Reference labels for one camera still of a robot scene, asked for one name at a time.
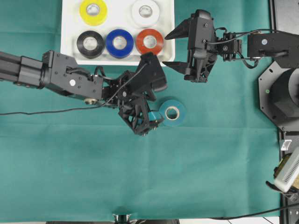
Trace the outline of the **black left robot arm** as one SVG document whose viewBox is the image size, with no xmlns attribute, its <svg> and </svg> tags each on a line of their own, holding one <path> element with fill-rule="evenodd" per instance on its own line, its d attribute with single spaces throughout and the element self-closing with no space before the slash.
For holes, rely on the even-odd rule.
<svg viewBox="0 0 299 224">
<path fill-rule="evenodd" d="M 156 129 L 164 117 L 149 107 L 155 93 L 167 88 L 166 75 L 153 53 L 141 56 L 135 72 L 107 77 L 101 66 L 94 73 L 80 67 L 75 58 L 55 51 L 41 60 L 1 52 L 0 78 L 31 89 L 48 89 L 61 96 L 84 101 L 86 109 L 119 109 L 119 116 L 137 135 Z"/>
</svg>

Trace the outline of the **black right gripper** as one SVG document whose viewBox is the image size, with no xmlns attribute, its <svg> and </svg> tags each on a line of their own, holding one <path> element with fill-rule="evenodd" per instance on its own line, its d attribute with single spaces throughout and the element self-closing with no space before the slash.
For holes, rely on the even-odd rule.
<svg viewBox="0 0 299 224">
<path fill-rule="evenodd" d="M 214 21 L 208 11 L 196 10 L 190 19 L 183 20 L 164 39 L 172 40 L 186 37 L 188 37 L 187 62 L 163 61 L 163 64 L 184 74 L 184 80 L 206 83 L 210 71 L 217 61 L 216 47 L 208 44 L 217 40 Z"/>
</svg>

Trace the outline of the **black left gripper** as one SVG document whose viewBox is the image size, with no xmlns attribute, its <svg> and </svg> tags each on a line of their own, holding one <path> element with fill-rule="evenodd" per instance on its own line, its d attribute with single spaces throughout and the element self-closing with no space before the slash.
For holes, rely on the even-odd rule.
<svg viewBox="0 0 299 224">
<path fill-rule="evenodd" d="M 134 134 L 145 136 L 164 121 L 159 111 L 151 111 L 145 94 L 133 92 L 132 81 L 141 72 L 125 71 L 118 78 L 108 78 L 102 73 L 107 86 L 103 87 L 103 106 L 118 108 L 118 115 Z"/>
</svg>

